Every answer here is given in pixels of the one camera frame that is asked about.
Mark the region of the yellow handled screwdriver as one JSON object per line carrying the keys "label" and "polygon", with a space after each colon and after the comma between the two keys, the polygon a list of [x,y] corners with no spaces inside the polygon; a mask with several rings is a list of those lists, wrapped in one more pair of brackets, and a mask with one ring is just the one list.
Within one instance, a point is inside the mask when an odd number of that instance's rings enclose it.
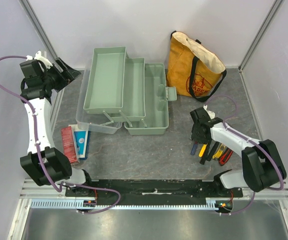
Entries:
{"label": "yellow handled screwdriver", "polygon": [[207,146],[208,146],[207,144],[203,144],[203,146],[202,146],[202,148],[201,148],[201,150],[200,150],[200,152],[199,152],[199,157],[200,157],[200,158],[203,157],[203,155],[204,155],[204,153],[205,153],[205,151],[206,151]]}

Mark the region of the blue red screwdriver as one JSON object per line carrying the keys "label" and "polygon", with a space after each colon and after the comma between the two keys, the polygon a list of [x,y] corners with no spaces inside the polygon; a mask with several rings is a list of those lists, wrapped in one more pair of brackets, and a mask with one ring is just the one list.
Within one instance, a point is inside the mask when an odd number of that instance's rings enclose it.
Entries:
{"label": "blue red screwdriver", "polygon": [[194,144],[193,144],[193,146],[192,146],[192,149],[191,149],[190,155],[194,156],[194,155],[196,154],[197,147],[198,147],[198,142],[195,141]]}

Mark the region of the black rubber mallet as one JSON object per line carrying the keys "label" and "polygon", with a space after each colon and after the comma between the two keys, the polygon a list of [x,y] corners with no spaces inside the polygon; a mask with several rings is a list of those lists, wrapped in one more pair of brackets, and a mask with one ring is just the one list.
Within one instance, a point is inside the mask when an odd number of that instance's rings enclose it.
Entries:
{"label": "black rubber mallet", "polygon": [[208,146],[207,146],[207,148],[206,148],[206,151],[205,151],[203,157],[201,157],[201,159],[200,159],[200,164],[202,164],[202,165],[204,165],[205,162],[207,161],[207,156],[208,156],[208,154],[209,154],[210,145],[211,145],[211,144],[208,143]]}

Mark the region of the claw hammer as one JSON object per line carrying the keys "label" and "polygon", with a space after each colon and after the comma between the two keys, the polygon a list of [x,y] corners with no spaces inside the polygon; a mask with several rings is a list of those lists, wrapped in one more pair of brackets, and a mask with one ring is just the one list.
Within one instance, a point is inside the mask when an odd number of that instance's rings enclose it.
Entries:
{"label": "claw hammer", "polygon": [[207,156],[207,161],[210,161],[213,158],[213,155],[216,153],[219,144],[220,143],[218,141],[216,141],[214,143],[213,147],[211,148],[211,150],[210,150],[210,152],[209,152],[209,154]]}

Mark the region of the green plastic tool box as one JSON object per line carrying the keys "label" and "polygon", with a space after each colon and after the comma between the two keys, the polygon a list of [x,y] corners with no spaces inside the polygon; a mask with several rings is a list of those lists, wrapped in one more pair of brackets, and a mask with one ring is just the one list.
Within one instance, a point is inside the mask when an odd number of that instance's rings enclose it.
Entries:
{"label": "green plastic tool box", "polygon": [[76,121],[91,132],[114,134],[125,127],[133,136],[163,135],[169,102],[176,99],[162,63],[131,58],[124,46],[95,48],[84,70]]}

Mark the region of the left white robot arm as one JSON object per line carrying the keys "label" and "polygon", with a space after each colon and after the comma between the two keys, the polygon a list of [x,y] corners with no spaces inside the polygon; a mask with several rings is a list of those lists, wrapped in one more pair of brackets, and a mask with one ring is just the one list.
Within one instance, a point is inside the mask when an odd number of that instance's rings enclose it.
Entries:
{"label": "left white robot arm", "polygon": [[24,75],[20,84],[21,101],[24,103],[29,125],[27,154],[20,158],[20,165],[38,186],[76,186],[82,196],[93,193],[94,184],[87,171],[74,169],[68,157],[56,149],[51,131],[51,96],[77,79],[81,73],[71,68],[61,58],[52,64],[42,56],[28,56],[20,64]]}

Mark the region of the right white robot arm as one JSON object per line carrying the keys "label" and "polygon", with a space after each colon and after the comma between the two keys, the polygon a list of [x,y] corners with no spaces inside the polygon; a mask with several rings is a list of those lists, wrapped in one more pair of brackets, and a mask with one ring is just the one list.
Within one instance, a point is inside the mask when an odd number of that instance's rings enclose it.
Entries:
{"label": "right white robot arm", "polygon": [[258,193],[280,183],[284,188],[287,172],[276,144],[270,140],[251,138],[227,125],[219,117],[211,117],[203,107],[190,112],[193,120],[191,138],[199,144],[211,141],[225,145],[242,160],[241,170],[228,170],[216,175],[213,192],[224,197],[233,188],[250,188]]}

